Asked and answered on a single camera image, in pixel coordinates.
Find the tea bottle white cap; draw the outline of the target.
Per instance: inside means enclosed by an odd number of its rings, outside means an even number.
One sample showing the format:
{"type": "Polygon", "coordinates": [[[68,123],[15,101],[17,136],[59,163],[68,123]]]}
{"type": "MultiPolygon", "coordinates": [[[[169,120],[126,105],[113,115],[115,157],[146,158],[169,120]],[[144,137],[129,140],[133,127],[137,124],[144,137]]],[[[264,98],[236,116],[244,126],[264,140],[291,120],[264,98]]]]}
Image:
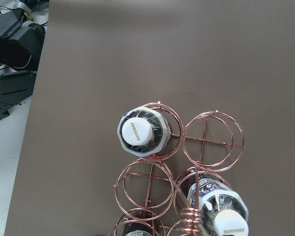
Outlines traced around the tea bottle white cap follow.
{"type": "MultiPolygon", "coordinates": [[[[133,210],[131,211],[131,217],[128,220],[134,220],[134,217],[142,219],[152,218],[154,213],[147,210],[133,210]]],[[[149,220],[145,221],[146,224],[139,221],[126,223],[124,226],[123,236],[156,236],[158,234],[158,228],[156,222],[149,220]]]]}
{"type": "Polygon", "coordinates": [[[138,157],[160,152],[171,134],[166,118],[160,112],[145,106],[122,115],[117,128],[122,148],[138,157]]]}
{"type": "Polygon", "coordinates": [[[204,236],[249,235],[249,211],[240,195],[214,173],[199,171],[199,193],[196,194],[196,170],[187,169],[177,178],[181,190],[192,207],[199,199],[204,236]]]}

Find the copper wire bottle basket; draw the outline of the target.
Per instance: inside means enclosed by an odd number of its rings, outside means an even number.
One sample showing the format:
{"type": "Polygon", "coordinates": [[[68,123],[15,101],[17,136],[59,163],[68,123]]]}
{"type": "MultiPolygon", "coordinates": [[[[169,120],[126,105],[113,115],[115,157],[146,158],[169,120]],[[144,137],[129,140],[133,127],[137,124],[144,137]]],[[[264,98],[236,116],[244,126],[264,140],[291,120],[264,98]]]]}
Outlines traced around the copper wire bottle basket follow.
{"type": "Polygon", "coordinates": [[[122,236],[126,223],[155,221],[157,236],[203,236],[202,211],[199,199],[192,207],[177,183],[177,178],[187,169],[196,170],[196,194],[199,193],[198,172],[221,173],[231,169],[241,158],[245,139],[239,123],[230,115],[204,112],[183,124],[178,113],[160,102],[142,105],[160,112],[171,127],[171,137],[158,153],[136,157],[119,174],[115,185],[115,198],[122,211],[110,231],[112,236],[122,236]],[[152,218],[134,217],[133,210],[147,210],[152,218]]]}

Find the black equipment on side table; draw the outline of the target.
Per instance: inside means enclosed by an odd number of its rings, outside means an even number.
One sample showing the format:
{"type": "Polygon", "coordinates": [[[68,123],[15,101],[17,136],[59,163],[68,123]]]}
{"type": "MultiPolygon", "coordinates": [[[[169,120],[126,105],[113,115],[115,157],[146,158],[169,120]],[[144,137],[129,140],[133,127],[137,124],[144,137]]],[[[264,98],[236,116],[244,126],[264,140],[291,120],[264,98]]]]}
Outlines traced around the black equipment on side table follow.
{"type": "Polygon", "coordinates": [[[14,71],[0,75],[0,120],[33,93],[45,28],[30,19],[39,0],[17,0],[0,15],[0,65],[14,71]]]}

